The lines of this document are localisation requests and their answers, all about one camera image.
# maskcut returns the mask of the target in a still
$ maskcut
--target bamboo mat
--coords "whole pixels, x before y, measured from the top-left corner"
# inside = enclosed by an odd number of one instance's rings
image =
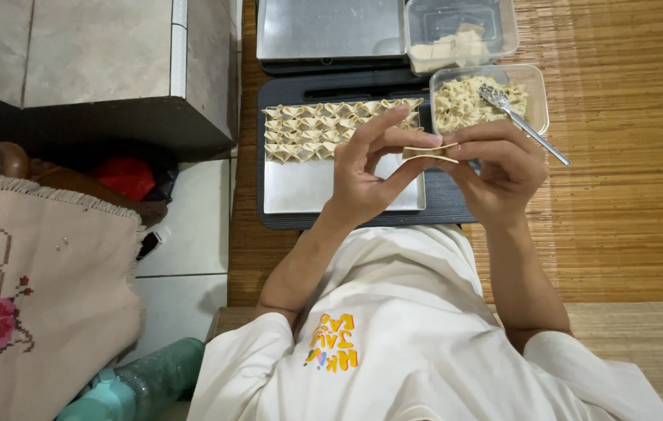
[[[663,302],[577,302],[566,308],[581,343],[600,358],[637,364],[663,400]],[[253,307],[223,307],[212,337],[253,317]]]
[[[521,46],[503,63],[545,76],[548,140],[569,168],[528,210],[545,270],[566,302],[663,301],[663,0],[515,0]],[[243,98],[228,304],[251,306],[297,239],[256,216],[254,1],[243,5]],[[482,228],[465,225],[486,300]]]

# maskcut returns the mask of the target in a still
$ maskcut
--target person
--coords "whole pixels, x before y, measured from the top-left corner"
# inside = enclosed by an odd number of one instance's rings
[[[189,421],[663,420],[640,369],[573,337],[542,270],[525,207],[548,177],[544,151],[508,120],[440,138],[395,128],[408,114],[388,110],[337,147],[333,196],[270,274],[256,319],[207,344]],[[438,165],[485,228],[502,328],[457,225],[356,229],[436,163],[383,180],[379,159],[442,142],[458,143],[447,151],[461,162]]]

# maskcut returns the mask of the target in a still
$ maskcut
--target fringe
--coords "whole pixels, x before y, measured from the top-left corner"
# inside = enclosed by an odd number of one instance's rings
[[[83,193],[73,192],[70,190],[59,190],[51,187],[41,187],[38,183],[30,180],[23,180],[22,178],[9,178],[0,175],[0,190],[22,193],[30,196],[40,198],[47,198],[57,202],[69,203],[72,205],[79,205],[89,207],[91,209],[121,216],[123,218],[134,219],[137,224],[136,242],[137,247],[134,248],[130,259],[129,267],[127,268],[127,287],[139,299],[139,331],[137,338],[139,338],[145,330],[146,312],[145,301],[142,300],[141,295],[133,288],[135,273],[137,268],[136,257],[139,254],[140,244],[145,238],[144,225],[141,225],[141,218],[136,211],[127,209],[126,207],[111,205],[104,202],[97,197],[89,196]]]

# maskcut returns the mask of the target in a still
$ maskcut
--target hand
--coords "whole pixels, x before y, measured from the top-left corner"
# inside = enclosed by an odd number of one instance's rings
[[[544,151],[510,120],[459,129],[444,138],[458,164],[439,163],[464,193],[467,209],[485,226],[512,226],[525,221],[526,205],[548,177]],[[467,162],[479,158],[477,175]]]
[[[432,158],[411,159],[386,180],[374,175],[376,165],[386,154],[401,154],[404,146],[441,145],[440,136],[395,128],[407,115],[407,105],[387,110],[357,129],[349,142],[337,146],[334,194],[322,215],[352,231],[383,212],[421,172],[435,164]]]

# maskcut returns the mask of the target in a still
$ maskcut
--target white tile floor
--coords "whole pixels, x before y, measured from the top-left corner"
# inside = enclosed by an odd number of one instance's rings
[[[223,5],[236,26],[238,42],[233,54],[240,74],[243,3],[223,0]],[[187,336],[204,340],[217,309],[227,304],[227,239],[235,164],[236,150],[230,159],[180,164],[168,215],[150,229],[160,235],[162,243],[136,270],[135,288],[147,306],[145,330],[121,364]],[[188,407],[179,402],[162,420],[185,420]]]

